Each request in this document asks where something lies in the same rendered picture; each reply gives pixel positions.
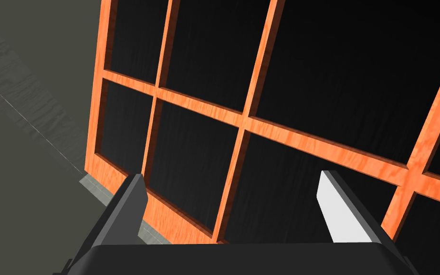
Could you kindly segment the orange wooden panelled door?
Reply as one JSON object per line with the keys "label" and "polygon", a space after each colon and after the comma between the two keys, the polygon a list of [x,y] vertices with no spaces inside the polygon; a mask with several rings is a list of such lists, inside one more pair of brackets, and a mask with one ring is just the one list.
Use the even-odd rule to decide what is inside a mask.
{"label": "orange wooden panelled door", "polygon": [[84,170],[218,244],[329,241],[334,170],[440,275],[440,0],[101,0]]}

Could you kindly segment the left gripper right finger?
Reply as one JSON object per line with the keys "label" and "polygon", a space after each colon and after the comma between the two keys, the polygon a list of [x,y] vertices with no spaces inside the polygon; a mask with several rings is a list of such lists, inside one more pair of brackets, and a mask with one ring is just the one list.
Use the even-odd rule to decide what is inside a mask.
{"label": "left gripper right finger", "polygon": [[321,171],[316,199],[333,242],[393,242],[337,172]]}

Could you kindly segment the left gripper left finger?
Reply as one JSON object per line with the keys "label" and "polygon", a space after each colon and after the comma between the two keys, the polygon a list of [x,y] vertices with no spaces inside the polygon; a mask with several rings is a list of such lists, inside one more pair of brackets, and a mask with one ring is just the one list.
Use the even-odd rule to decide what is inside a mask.
{"label": "left gripper left finger", "polygon": [[135,243],[148,202],[142,174],[130,174],[86,237],[84,246]]}

